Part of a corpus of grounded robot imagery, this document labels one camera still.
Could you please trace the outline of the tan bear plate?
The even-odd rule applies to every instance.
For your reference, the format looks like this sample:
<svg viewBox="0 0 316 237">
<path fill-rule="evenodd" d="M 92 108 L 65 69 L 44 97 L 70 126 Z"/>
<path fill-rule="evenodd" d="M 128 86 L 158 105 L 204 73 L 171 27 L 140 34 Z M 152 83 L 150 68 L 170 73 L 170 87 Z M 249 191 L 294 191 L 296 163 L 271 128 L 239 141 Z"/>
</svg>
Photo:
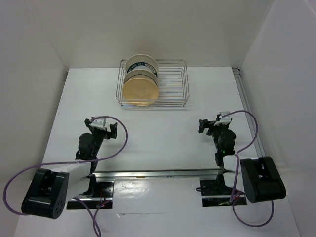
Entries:
<svg viewBox="0 0 316 237">
<path fill-rule="evenodd" d="M 136 106 L 148 106 L 159 98 L 159 89 L 154 81 L 143 77 L 128 80 L 122 93 L 127 102 Z"/>
</svg>

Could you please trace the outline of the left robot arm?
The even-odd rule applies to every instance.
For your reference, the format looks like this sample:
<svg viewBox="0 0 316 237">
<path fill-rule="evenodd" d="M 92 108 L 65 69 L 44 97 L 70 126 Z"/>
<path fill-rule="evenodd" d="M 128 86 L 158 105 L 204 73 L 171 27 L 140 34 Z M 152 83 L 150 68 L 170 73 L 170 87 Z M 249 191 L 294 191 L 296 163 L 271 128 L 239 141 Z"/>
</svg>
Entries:
<svg viewBox="0 0 316 237">
<path fill-rule="evenodd" d="M 75 163 L 50 170 L 36 171 L 22 202 L 22 213 L 57 219 L 67 202 L 78 194 L 92 197 L 97 193 L 95 171 L 97 154 L 105 139 L 117 137 L 117 123 L 106 127 L 105 118 L 84 121 L 89 129 L 79 137 Z"/>
</svg>

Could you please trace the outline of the white plate teal lettered rim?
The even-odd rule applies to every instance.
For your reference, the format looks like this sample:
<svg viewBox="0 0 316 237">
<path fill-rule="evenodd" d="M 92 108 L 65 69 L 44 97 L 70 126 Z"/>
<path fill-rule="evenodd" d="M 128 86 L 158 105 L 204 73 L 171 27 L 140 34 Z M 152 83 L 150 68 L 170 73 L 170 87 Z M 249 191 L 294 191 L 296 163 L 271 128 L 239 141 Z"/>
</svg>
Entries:
<svg viewBox="0 0 316 237">
<path fill-rule="evenodd" d="M 157 61 L 149 55 L 146 54 L 136 54 L 131 56 L 126 64 L 125 71 L 127 73 L 135 70 L 143 69 L 153 73 L 156 77 L 158 76 L 159 67 Z"/>
</svg>

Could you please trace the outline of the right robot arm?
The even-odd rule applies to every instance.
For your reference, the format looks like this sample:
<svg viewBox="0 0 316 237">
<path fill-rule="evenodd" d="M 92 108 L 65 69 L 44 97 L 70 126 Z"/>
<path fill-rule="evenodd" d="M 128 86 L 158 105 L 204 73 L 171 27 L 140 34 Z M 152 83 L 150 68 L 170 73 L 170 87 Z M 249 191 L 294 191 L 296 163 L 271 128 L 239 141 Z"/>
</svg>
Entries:
<svg viewBox="0 0 316 237">
<path fill-rule="evenodd" d="M 239 155 L 249 146 L 235 151 L 237 136 L 229 129 L 230 112 L 220 112 L 215 121 L 201 119 L 199 133 L 207 129 L 215 144 L 215 162 L 224 173 L 215 182 L 222 194 L 231 190 L 230 203 L 245 194 L 251 203 L 284 199 L 286 188 L 271 157 L 247 158 Z"/>
</svg>

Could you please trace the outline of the white plate blue rim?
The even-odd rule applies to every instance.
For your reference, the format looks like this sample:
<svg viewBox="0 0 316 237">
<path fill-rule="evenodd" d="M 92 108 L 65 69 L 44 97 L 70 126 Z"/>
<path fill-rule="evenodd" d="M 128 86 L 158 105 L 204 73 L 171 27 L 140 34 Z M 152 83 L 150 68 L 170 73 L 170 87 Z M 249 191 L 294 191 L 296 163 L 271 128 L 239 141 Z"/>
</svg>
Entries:
<svg viewBox="0 0 316 237">
<path fill-rule="evenodd" d="M 124 77 L 123 84 L 128 82 L 134 76 L 147 76 L 156 84 L 156 86 L 159 86 L 157 76 L 153 74 L 152 72 L 143 70 L 143 69 L 135 69 L 127 73 L 126 76 Z"/>
</svg>

